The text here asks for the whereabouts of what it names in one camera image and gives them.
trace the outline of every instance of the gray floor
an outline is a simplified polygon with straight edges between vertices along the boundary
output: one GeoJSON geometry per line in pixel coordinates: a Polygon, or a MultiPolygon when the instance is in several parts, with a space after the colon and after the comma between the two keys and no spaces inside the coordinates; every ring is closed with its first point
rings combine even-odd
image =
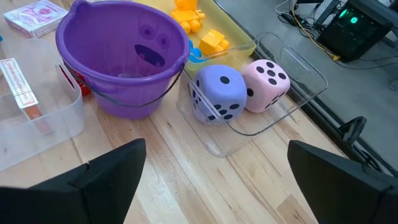
{"type": "MultiPolygon", "coordinates": [[[[277,34],[302,54],[326,76],[329,87],[320,98],[343,120],[364,116],[368,123],[362,133],[385,160],[398,169],[398,91],[390,82],[398,79],[398,64],[372,70],[350,70],[338,66],[310,40],[300,35],[296,27],[281,23],[274,11],[281,0],[217,0],[251,34],[267,30],[277,34]]],[[[377,44],[363,58],[383,58],[398,55],[389,47],[377,44]]],[[[398,58],[382,62],[355,61],[346,66],[366,68],[398,62],[398,58]]]]}

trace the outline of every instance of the purple bucket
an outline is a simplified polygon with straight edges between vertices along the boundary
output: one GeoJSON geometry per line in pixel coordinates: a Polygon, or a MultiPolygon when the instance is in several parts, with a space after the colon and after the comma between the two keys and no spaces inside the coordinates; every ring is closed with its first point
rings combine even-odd
{"type": "Polygon", "coordinates": [[[129,119],[156,110],[189,55],[188,37],[177,22],[127,1],[75,1],[58,25],[56,42],[100,107],[129,119]]]}

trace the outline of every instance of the orange toy block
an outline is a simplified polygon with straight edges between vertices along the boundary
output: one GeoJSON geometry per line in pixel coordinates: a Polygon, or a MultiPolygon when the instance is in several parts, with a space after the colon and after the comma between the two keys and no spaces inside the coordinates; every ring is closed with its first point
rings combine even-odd
{"type": "Polygon", "coordinates": [[[217,30],[210,30],[201,40],[199,44],[200,51],[205,55],[212,55],[222,52],[229,48],[229,42],[225,36],[217,30]]]}
{"type": "Polygon", "coordinates": [[[185,32],[189,34],[198,32],[205,19],[205,14],[201,10],[195,11],[172,11],[172,18],[175,19],[184,28],[185,32]]]}
{"type": "Polygon", "coordinates": [[[197,9],[198,0],[174,0],[174,4],[179,11],[195,11],[197,9]]]}

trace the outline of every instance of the wooden surface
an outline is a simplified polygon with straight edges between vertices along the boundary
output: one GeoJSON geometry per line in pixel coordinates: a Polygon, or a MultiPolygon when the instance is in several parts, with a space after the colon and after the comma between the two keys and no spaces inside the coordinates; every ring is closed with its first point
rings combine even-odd
{"type": "MultiPolygon", "coordinates": [[[[1,1],[0,12],[32,1],[1,1]]],[[[54,0],[66,9],[72,1],[54,0]]],[[[4,19],[0,35],[3,44],[22,38],[4,19]]],[[[53,32],[42,39],[55,48],[54,36],[53,32]]],[[[126,223],[316,223],[290,170],[287,144],[299,139],[341,153],[301,111],[220,159],[206,151],[180,115],[177,97],[175,87],[153,115],[139,121],[108,116],[86,97],[84,131],[0,172],[0,185],[28,187],[145,138],[147,160],[126,223]]]]}

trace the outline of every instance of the yellow cable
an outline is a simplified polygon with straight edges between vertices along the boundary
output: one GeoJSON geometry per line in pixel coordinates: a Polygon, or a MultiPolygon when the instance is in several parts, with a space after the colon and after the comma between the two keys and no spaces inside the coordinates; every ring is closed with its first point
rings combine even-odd
{"type": "Polygon", "coordinates": [[[294,14],[294,9],[292,10],[292,14],[293,14],[293,18],[294,20],[296,20],[296,23],[298,24],[298,26],[305,32],[305,34],[307,35],[307,37],[320,49],[324,50],[328,55],[331,56],[331,59],[334,61],[337,61],[340,59],[340,56],[337,56],[329,51],[327,51],[326,48],[322,47],[321,45],[319,45],[314,39],[312,39],[311,35],[304,29],[303,26],[301,26],[301,23],[299,22],[299,20],[296,18],[296,15],[294,14]]]}

